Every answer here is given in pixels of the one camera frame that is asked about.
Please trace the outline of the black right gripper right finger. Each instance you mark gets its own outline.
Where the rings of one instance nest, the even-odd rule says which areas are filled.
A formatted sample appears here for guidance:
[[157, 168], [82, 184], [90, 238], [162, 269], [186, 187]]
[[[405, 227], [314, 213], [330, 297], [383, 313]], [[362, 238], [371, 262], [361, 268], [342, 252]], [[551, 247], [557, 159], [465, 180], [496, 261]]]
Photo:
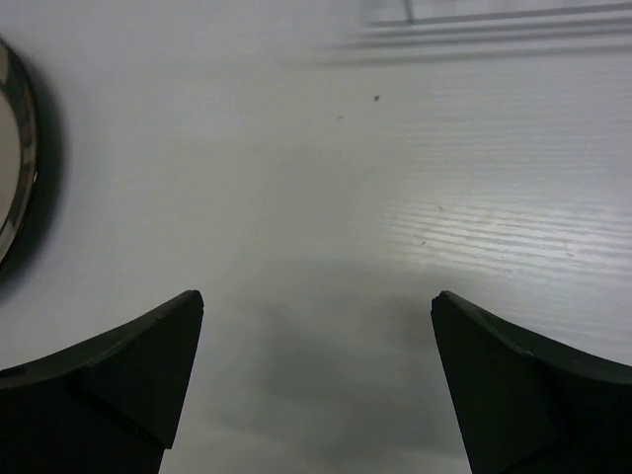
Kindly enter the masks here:
[[432, 322], [474, 473], [628, 473], [631, 368], [443, 291]]

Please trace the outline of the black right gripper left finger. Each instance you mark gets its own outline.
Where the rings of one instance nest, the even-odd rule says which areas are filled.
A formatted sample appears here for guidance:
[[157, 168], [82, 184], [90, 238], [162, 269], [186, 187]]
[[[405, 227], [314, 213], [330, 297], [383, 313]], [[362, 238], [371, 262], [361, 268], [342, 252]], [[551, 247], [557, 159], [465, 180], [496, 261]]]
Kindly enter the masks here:
[[156, 473], [172, 448], [203, 317], [187, 290], [144, 315], [1, 372], [4, 473]]

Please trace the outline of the patterned dark rim plate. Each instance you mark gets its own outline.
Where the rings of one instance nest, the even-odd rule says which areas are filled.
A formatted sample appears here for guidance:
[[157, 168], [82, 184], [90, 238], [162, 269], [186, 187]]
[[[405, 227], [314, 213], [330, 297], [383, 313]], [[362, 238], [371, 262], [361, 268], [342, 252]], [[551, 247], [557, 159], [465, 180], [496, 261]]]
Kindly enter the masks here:
[[30, 246], [40, 197], [41, 113], [21, 55], [1, 41], [1, 274]]

